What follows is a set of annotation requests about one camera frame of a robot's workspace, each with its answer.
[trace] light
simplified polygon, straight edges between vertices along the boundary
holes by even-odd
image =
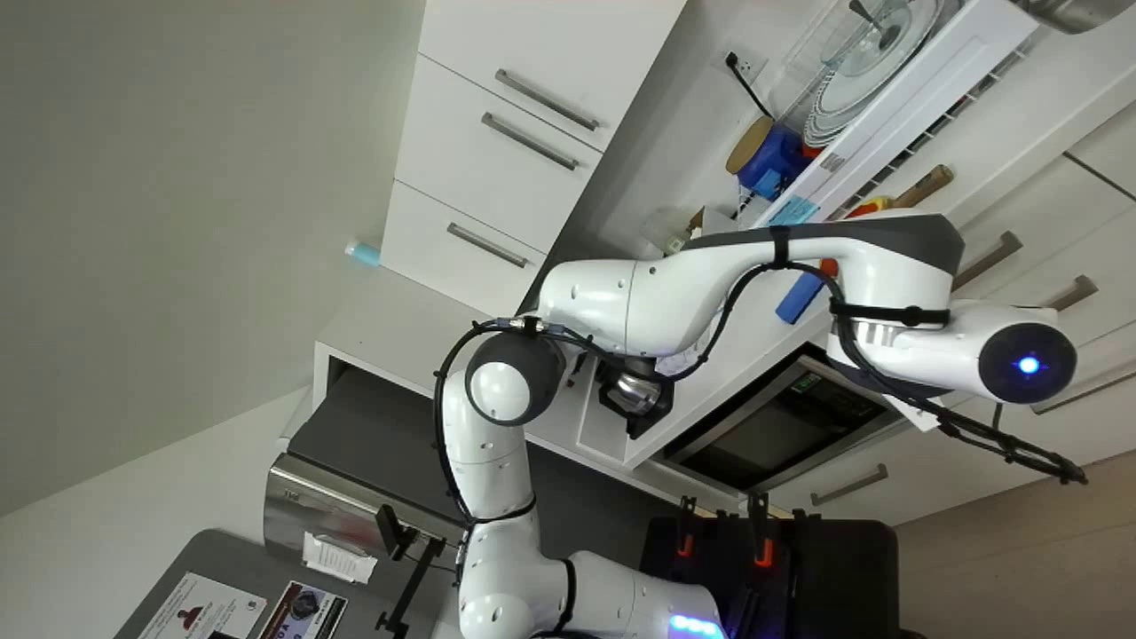
[[[1021,358],[1021,373],[1022,376],[1036,376],[1041,373],[1041,358],[1034,358],[1034,356]]]
[[[693,634],[693,639],[725,639],[725,630],[713,622],[670,614],[670,634]]]

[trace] oven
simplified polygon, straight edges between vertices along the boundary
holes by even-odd
[[[903,414],[881,395],[856,388],[818,345],[808,345],[670,439],[663,459],[713,481],[765,493],[898,423]]]

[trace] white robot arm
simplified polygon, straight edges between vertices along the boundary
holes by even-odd
[[[445,365],[445,459],[472,519],[463,634],[725,634],[699,585],[661,583],[596,555],[541,555],[524,426],[553,402],[564,345],[624,360],[628,414],[650,413],[670,384],[653,360],[695,345],[713,314],[722,331],[754,273],[797,257],[840,257],[828,356],[864,384],[915,402],[937,391],[1041,402],[1073,381],[1076,352],[1056,331],[1056,311],[953,305],[961,239],[946,217],[746,231],[653,262],[564,262],[547,273],[525,331],[483,340],[466,369],[453,369],[456,356]]]

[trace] wall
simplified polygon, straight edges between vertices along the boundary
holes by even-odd
[[[1136,453],[898,530],[903,622],[929,639],[1136,634]]]
[[[576,204],[564,256],[657,256],[707,202],[737,202],[739,179],[725,155],[754,124],[756,105],[725,66],[737,48],[756,89],[797,36],[835,8],[799,0],[690,0],[634,113]]]
[[[114,634],[198,530],[264,537],[264,481],[307,391],[0,519],[0,634]]]
[[[0,510],[300,388],[422,0],[0,3]]]

